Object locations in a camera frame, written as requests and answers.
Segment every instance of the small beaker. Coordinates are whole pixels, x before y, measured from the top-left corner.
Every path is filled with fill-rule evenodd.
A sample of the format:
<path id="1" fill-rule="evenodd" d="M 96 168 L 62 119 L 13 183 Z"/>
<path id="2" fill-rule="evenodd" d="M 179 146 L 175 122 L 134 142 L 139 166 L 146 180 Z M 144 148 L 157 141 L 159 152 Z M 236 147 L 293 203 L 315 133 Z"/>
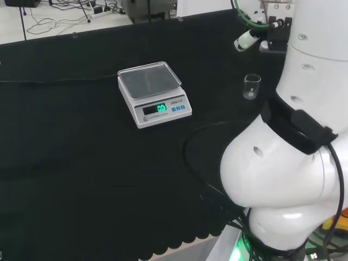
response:
<path id="1" fill-rule="evenodd" d="M 244 78 L 243 97 L 248 100 L 255 99 L 260 83 L 261 77 L 259 75 L 254 73 L 247 74 Z"/>

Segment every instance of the power strip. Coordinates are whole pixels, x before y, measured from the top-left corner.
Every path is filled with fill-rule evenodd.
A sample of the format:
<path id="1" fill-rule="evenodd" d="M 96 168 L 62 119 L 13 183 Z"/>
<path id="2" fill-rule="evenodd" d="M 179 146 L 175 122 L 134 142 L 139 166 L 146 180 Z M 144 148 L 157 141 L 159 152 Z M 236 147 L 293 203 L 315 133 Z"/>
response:
<path id="1" fill-rule="evenodd" d="M 112 14 L 112 13 L 113 13 L 113 11 L 110 10 L 110 11 L 102 12 L 102 13 L 99 13 L 99 14 L 91 14 L 91 18 L 92 19 L 96 19 L 96 18 L 105 16 L 105 15 L 109 15 L 109 14 Z"/>

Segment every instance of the digital scale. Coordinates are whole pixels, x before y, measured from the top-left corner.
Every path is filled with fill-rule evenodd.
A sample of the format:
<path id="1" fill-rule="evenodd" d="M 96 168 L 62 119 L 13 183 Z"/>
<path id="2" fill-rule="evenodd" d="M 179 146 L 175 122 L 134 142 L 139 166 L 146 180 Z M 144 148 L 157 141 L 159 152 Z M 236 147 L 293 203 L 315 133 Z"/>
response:
<path id="1" fill-rule="evenodd" d="M 167 63 L 119 71 L 119 88 L 139 129 L 192 115 L 181 82 Z"/>

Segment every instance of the scale display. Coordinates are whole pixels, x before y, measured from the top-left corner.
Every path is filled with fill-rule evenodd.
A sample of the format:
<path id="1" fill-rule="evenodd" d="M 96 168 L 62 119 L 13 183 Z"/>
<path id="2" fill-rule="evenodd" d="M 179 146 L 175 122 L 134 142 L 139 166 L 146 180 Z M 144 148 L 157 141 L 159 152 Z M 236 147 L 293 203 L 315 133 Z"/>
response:
<path id="1" fill-rule="evenodd" d="M 161 113 L 162 111 L 166 111 L 167 107 L 165 106 L 165 103 L 161 103 L 161 104 L 145 107 L 142 110 L 144 112 L 144 115 L 149 115 L 153 113 Z"/>

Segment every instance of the black strap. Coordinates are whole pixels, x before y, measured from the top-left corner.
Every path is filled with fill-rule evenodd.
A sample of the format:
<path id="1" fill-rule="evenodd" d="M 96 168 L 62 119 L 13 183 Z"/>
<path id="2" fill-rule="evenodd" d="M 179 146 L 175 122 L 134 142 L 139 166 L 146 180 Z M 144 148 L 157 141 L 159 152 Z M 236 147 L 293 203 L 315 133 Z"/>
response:
<path id="1" fill-rule="evenodd" d="M 305 154 L 313 154 L 338 135 L 323 127 L 304 110 L 294 110 L 278 94 L 269 99 L 261 112 L 262 120 L 287 143 Z"/>

